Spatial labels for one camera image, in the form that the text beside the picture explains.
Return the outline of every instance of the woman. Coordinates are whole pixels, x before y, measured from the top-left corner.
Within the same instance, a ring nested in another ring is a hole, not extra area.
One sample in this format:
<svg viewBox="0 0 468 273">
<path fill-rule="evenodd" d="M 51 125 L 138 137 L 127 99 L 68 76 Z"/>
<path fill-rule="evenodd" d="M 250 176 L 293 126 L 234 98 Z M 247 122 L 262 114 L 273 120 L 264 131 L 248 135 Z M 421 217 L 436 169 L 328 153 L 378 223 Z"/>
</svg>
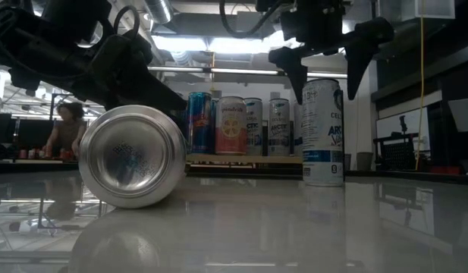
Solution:
<svg viewBox="0 0 468 273">
<path fill-rule="evenodd" d="M 85 133 L 82 105 L 79 102 L 63 103 L 57 109 L 63 121 L 55 123 L 46 148 L 52 150 L 54 145 L 61 146 L 78 156 L 79 143 Z"/>
</svg>

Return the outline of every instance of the pink can label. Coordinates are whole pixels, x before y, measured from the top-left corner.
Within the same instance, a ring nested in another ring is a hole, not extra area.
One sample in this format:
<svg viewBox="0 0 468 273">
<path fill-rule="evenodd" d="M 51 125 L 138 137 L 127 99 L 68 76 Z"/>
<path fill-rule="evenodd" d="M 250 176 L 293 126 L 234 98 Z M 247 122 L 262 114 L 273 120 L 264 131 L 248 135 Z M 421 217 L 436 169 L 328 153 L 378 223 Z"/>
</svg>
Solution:
<svg viewBox="0 0 468 273">
<path fill-rule="evenodd" d="M 215 151 L 217 153 L 246 153 L 245 103 L 218 104 L 215 120 Z"/>
</svg>

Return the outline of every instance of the wooden shelf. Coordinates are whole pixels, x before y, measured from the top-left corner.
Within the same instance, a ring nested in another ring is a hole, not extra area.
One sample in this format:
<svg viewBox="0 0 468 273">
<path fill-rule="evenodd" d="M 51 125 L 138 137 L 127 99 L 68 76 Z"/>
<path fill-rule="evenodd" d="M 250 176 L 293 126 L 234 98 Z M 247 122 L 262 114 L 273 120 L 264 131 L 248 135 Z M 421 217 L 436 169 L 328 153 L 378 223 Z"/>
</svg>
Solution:
<svg viewBox="0 0 468 273">
<path fill-rule="evenodd" d="M 278 163 L 303 164 L 303 159 L 296 156 L 251 156 L 251 155 L 187 155 L 188 162 L 237 162 L 237 163 Z"/>
</svg>

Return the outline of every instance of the yellow cable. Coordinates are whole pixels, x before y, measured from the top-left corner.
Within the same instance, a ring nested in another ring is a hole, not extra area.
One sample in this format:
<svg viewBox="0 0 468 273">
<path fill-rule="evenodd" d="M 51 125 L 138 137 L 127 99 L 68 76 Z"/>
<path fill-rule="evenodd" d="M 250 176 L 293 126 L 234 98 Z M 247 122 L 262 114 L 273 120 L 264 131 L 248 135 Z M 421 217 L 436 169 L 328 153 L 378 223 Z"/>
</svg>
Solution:
<svg viewBox="0 0 468 273">
<path fill-rule="evenodd" d="M 424 12 L 425 0 L 421 1 L 421 107 L 419 108 L 419 133 L 417 137 L 417 157 L 416 171 L 419 169 L 419 156 L 421 153 L 421 127 L 422 127 L 422 108 L 424 107 Z"/>
</svg>

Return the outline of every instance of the glossy table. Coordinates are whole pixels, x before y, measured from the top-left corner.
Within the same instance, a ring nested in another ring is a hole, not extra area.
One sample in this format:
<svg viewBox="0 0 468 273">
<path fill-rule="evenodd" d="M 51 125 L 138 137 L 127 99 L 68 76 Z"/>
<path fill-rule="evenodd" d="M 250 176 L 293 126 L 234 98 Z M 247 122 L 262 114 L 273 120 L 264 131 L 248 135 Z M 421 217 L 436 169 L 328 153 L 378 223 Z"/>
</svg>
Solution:
<svg viewBox="0 0 468 273">
<path fill-rule="evenodd" d="M 119 210 L 76 171 L 3 174 L 0 272 L 468 272 L 468 186 L 187 178 Z"/>
</svg>

